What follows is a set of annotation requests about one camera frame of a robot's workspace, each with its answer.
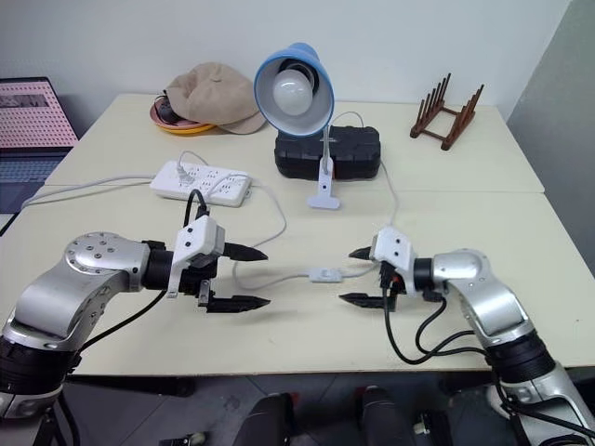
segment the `desk lamp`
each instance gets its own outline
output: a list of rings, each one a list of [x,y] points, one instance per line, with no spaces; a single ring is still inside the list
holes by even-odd
[[[328,136],[335,97],[314,48],[296,43],[271,54],[258,68],[254,94],[260,112],[278,130],[294,137],[323,130],[318,194],[308,198],[308,205],[338,209],[340,201],[331,195],[334,165]]]

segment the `table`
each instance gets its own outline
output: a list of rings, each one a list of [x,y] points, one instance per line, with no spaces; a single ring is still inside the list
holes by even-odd
[[[44,187],[42,191],[56,189]],[[347,259],[370,243],[386,223],[390,207],[384,178],[342,184],[338,213],[308,208],[303,197],[311,183],[278,190],[289,227],[263,246],[269,262],[240,268],[255,283],[308,266],[360,268]],[[595,281],[547,199],[538,193],[401,191],[396,226],[411,238],[420,256],[473,247],[490,257],[496,275],[519,296],[552,355],[566,366],[593,365],[590,315]],[[0,317],[5,318],[24,286],[52,267],[66,243],[90,230],[109,230],[135,240],[162,240],[171,246],[184,203],[161,199],[146,185],[97,187],[75,200],[39,204],[20,214],[0,239]],[[212,216],[230,241],[254,243],[273,233],[279,217],[268,197],[255,190],[240,208],[216,207]],[[256,225],[248,219],[259,217]],[[231,262],[220,262],[214,288],[238,294]],[[272,302],[237,315],[206,315],[191,296],[164,300],[126,329],[85,354],[79,374],[196,375],[410,370],[390,350],[382,314],[351,306],[337,295],[378,292],[370,273],[341,284],[285,282],[256,292]],[[115,297],[98,331],[146,305],[155,292]],[[435,309],[420,298],[401,297],[393,316],[398,342],[413,356],[413,333]],[[467,327],[452,302],[428,330],[433,345]],[[474,339],[465,344],[474,345]],[[477,355],[436,358],[415,370],[478,370]]]
[[[370,181],[340,182],[334,193],[338,212],[310,209],[306,197],[313,182],[282,177],[272,156],[275,131],[251,136],[214,129],[195,138],[173,137],[148,119],[152,97],[123,95],[101,116],[40,192],[102,177],[156,172],[165,161],[193,150],[213,165],[245,170],[275,190],[289,221],[287,232],[262,249],[270,261],[242,265],[251,284],[306,268],[364,268],[347,259],[366,246],[387,223],[391,200],[384,175]],[[421,256],[461,247],[483,250],[496,275],[525,305],[551,353],[566,366],[594,365],[593,335],[587,315],[595,281],[543,187],[494,107],[477,115],[448,152],[439,141],[411,139],[417,105],[338,103],[337,113],[357,111],[378,129],[383,160],[399,196],[395,225],[408,234]],[[345,116],[338,124],[356,124]],[[449,117],[432,130],[443,132]],[[185,203],[155,196],[138,180],[119,181],[48,198],[25,209],[0,239],[0,318],[5,319],[22,289],[51,268],[66,244],[92,230],[117,232],[134,240],[173,245]],[[240,208],[214,207],[212,216],[231,242],[256,243],[280,226],[275,208],[255,189]],[[220,296],[240,294],[231,278],[231,262],[219,265],[214,288]],[[409,370],[390,350],[382,315],[338,299],[347,292],[378,292],[377,275],[339,284],[310,284],[297,279],[265,288],[265,308],[237,314],[205,315],[191,296],[165,300],[134,324],[97,343],[85,354],[79,374],[197,375],[295,372]],[[99,331],[146,305],[155,292],[122,294],[112,300]],[[413,356],[413,333],[434,310],[420,298],[400,298],[393,316],[397,339]],[[467,328],[453,302],[427,331],[434,345]],[[476,345],[468,339],[459,345]],[[415,370],[478,370],[474,355],[435,358]]]
[[[292,184],[274,165],[276,130],[272,126],[250,136],[213,129],[197,137],[173,137],[149,119],[152,102],[150,95],[118,97],[46,184],[72,185],[130,173],[154,174],[184,150],[197,151],[212,165],[249,172],[274,188]],[[450,151],[441,151],[437,139],[409,137],[417,110],[415,104],[339,102],[336,115],[357,111],[365,124],[378,130],[382,158],[398,190],[543,192],[496,107],[477,107],[473,122]],[[441,113],[429,130],[446,134],[452,119]],[[346,115],[337,124],[359,122]]]

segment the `laptop screen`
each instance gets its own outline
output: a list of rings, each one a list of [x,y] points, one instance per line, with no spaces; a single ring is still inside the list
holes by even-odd
[[[0,79],[0,150],[69,149],[77,141],[46,78]]]

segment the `black case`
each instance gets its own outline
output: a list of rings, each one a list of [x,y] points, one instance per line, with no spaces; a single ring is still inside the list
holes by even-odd
[[[335,179],[366,179],[377,175],[380,135],[374,127],[331,126],[329,136]],[[279,132],[275,139],[275,163],[286,177],[318,179],[322,157],[322,131],[305,138]]]

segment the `light bulb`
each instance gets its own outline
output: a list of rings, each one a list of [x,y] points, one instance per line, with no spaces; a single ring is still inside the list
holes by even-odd
[[[283,113],[298,116],[312,104],[312,85],[301,72],[283,70],[275,76],[272,97]]]

